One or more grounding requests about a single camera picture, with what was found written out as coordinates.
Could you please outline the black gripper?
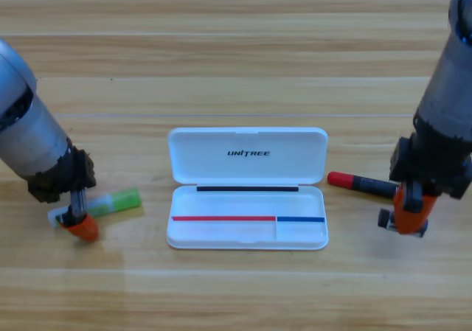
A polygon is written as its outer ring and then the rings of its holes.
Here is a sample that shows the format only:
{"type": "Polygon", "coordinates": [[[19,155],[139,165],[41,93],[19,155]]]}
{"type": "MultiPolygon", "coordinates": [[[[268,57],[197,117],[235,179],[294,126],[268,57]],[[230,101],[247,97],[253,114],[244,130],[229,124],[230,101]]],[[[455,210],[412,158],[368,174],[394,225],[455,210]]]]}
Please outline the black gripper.
{"type": "Polygon", "coordinates": [[[56,203],[62,194],[70,193],[68,215],[82,220],[69,226],[60,223],[60,227],[84,241],[95,241],[99,234],[97,222],[86,214],[85,202],[85,189],[96,185],[94,162],[86,151],[75,146],[68,147],[52,169],[27,179],[29,193],[41,203],[56,203]]]}
{"type": "Polygon", "coordinates": [[[423,184],[462,198],[471,184],[471,143],[419,133],[401,137],[390,159],[389,179],[404,181],[393,200],[398,233],[423,235],[438,199],[423,184]]]}

